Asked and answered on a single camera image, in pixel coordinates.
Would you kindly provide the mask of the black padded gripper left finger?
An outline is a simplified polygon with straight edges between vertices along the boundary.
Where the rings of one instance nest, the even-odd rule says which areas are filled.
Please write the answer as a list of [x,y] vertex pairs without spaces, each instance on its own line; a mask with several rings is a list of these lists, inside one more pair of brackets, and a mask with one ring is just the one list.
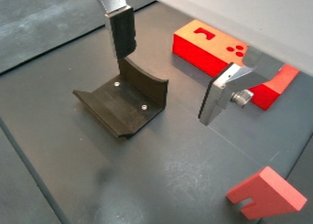
[[116,59],[135,51],[135,12],[125,0],[96,0],[104,11]]

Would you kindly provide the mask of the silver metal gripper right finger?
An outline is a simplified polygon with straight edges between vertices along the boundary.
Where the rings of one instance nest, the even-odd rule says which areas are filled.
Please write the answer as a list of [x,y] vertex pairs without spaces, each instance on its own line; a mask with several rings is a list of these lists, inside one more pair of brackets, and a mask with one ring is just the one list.
[[248,47],[242,59],[243,66],[229,63],[205,88],[199,122],[208,125],[228,102],[243,107],[252,97],[248,88],[270,81],[283,66],[283,62],[256,48]]

